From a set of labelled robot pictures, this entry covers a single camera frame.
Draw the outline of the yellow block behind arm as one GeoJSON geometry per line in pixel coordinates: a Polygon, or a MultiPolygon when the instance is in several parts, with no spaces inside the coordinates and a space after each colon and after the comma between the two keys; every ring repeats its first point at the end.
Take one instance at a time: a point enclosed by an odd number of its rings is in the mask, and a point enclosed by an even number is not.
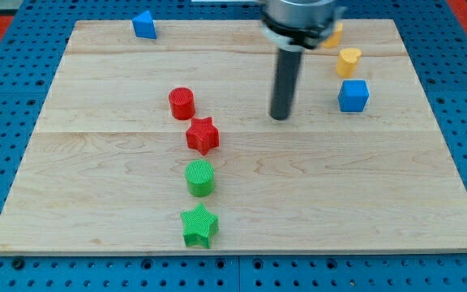
{"type": "Polygon", "coordinates": [[[343,27],[344,27],[343,23],[338,21],[332,32],[332,35],[322,43],[322,46],[328,49],[337,47],[341,42],[341,35],[343,32],[343,27]]]}

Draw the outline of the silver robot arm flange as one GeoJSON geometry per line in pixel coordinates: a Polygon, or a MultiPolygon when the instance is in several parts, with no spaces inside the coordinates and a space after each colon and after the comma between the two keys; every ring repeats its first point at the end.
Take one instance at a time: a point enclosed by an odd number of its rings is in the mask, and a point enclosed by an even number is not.
{"type": "Polygon", "coordinates": [[[262,5],[263,34],[279,49],[315,49],[335,31],[346,12],[337,0],[267,0],[262,5]]]}

